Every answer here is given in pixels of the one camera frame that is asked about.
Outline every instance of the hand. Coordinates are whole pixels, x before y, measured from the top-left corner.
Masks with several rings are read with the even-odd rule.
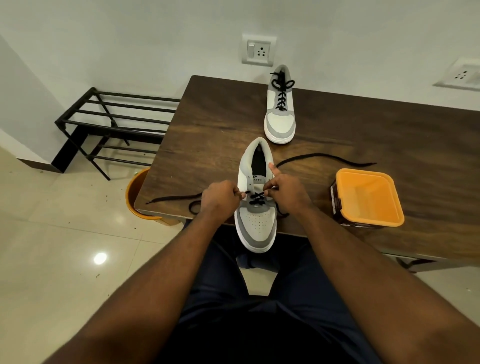
[[[240,192],[232,181],[212,183],[202,193],[200,213],[208,214],[221,224],[233,215],[244,198],[245,192]]]
[[[264,195],[273,198],[278,203],[280,211],[298,215],[306,208],[313,206],[312,200],[298,177],[283,174],[273,163],[270,163],[268,167],[275,177],[265,183]]]

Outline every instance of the white and gray sneaker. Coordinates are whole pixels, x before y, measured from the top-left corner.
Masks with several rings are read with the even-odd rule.
[[[250,143],[240,160],[237,185],[247,195],[235,211],[235,226],[243,245],[254,253],[270,249],[276,236],[275,202],[263,194],[265,182],[273,178],[270,162],[272,152],[261,137]]]
[[[276,144],[288,143],[295,134],[292,95],[294,84],[287,66],[281,64],[272,73],[268,85],[264,131],[267,138]]]

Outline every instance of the shoelace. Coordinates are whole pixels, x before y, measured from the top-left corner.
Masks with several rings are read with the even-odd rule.
[[[349,160],[343,159],[341,157],[333,156],[331,154],[326,154],[326,153],[310,153],[310,154],[302,154],[302,155],[299,155],[299,156],[287,158],[287,159],[281,161],[280,163],[278,163],[276,166],[278,168],[278,167],[283,166],[284,164],[292,162],[294,160],[306,159],[306,158],[311,158],[311,157],[332,158],[332,159],[339,160],[340,162],[343,162],[343,163],[348,164],[348,165],[353,166],[353,167],[368,167],[368,166],[372,166],[374,164],[377,164],[376,162],[370,162],[370,163],[350,162]],[[201,197],[201,196],[202,196],[202,192],[200,192],[199,194],[192,194],[192,195],[185,195],[185,196],[157,197],[157,198],[154,198],[151,201],[145,202],[145,205],[152,204],[152,203],[155,203],[155,202],[162,202],[162,201],[191,200],[193,198],[198,198],[198,197]],[[266,203],[265,200],[264,200],[264,193],[263,192],[252,194],[250,197],[254,199],[254,200],[250,201],[250,204],[252,204],[252,205],[255,205],[255,204],[264,205]],[[192,211],[192,207],[195,206],[195,205],[199,205],[200,203],[201,203],[201,200],[195,200],[195,201],[192,201],[188,205],[188,210],[190,211],[190,213],[192,215],[198,215],[198,212]],[[276,210],[277,210],[280,218],[285,218],[285,217],[288,216],[288,213],[282,214],[280,212],[280,209],[278,208],[278,204],[276,202],[275,202],[275,205],[276,205]]]
[[[275,109],[286,111],[287,109],[285,108],[285,105],[287,102],[287,90],[290,90],[293,87],[295,81],[290,80],[285,82],[285,72],[273,72],[271,74],[277,76],[277,78],[272,81],[272,87],[280,91],[278,94],[278,103],[275,106]]]

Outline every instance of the shoe insole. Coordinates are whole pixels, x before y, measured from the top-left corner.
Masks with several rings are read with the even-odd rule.
[[[262,184],[265,183],[265,176],[267,175],[267,167],[265,163],[265,154],[260,144],[257,146],[253,154],[252,174],[253,174],[254,181],[258,180],[256,182],[262,183]]]

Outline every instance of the black shirt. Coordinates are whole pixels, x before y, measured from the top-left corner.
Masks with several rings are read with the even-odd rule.
[[[286,313],[233,312],[177,327],[158,363],[355,363],[328,334]]]

